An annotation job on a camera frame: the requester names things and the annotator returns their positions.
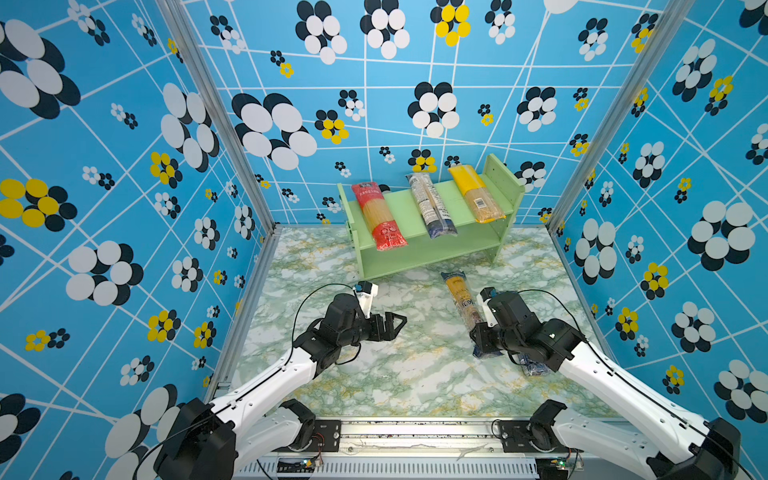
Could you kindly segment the dark blue Barilla spaghetti package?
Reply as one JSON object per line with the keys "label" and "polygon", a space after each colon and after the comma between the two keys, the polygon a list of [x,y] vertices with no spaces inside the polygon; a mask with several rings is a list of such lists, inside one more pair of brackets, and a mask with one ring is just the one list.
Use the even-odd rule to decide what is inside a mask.
{"label": "dark blue Barilla spaghetti package", "polygon": [[547,365],[532,360],[528,355],[525,354],[518,355],[518,363],[527,376],[544,376],[551,372]]}

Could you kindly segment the red spaghetti package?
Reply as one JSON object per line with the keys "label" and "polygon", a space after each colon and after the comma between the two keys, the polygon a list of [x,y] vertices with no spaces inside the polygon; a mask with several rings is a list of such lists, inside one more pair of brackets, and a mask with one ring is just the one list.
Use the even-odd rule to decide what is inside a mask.
{"label": "red spaghetti package", "polygon": [[407,241],[379,185],[375,182],[359,183],[352,186],[352,191],[377,249],[387,251],[405,247]]}

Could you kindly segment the yellow spaghetti package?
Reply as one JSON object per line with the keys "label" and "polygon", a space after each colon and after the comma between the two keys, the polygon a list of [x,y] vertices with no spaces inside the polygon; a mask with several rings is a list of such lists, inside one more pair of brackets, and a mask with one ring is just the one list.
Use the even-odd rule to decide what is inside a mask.
{"label": "yellow spaghetti package", "polygon": [[449,172],[477,223],[487,224],[506,217],[472,166],[457,165]]}

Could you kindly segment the clear blue-label spaghetti package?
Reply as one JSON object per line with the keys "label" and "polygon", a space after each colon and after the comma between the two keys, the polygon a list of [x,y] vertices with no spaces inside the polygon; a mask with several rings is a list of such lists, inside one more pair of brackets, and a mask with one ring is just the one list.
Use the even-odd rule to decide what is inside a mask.
{"label": "clear blue-label spaghetti package", "polygon": [[427,173],[412,173],[406,178],[429,237],[436,239],[445,235],[457,235],[453,219],[430,176]]}

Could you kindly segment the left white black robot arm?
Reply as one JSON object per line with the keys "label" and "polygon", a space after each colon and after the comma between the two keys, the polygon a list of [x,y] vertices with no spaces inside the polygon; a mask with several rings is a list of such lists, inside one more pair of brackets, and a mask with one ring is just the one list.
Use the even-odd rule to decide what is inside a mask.
{"label": "left white black robot arm", "polygon": [[373,313],[372,302],[367,293],[336,295],[324,316],[263,373],[208,403],[187,402],[153,450],[153,473],[160,479],[231,479],[276,449],[303,447],[315,416],[290,394],[337,365],[343,348],[393,341],[407,323],[404,315]]}

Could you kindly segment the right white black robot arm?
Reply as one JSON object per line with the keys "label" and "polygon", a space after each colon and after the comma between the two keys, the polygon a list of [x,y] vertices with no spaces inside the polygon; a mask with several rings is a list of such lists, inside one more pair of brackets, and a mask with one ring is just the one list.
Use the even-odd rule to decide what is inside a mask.
{"label": "right white black robot arm", "polygon": [[470,332],[478,351],[525,355],[578,383],[632,426],[616,427],[546,400],[528,423],[534,448],[590,453],[643,479],[751,478],[740,462],[741,434],[734,425],[666,399],[600,352],[576,320],[540,320],[519,291],[486,287],[479,303],[484,319]]}

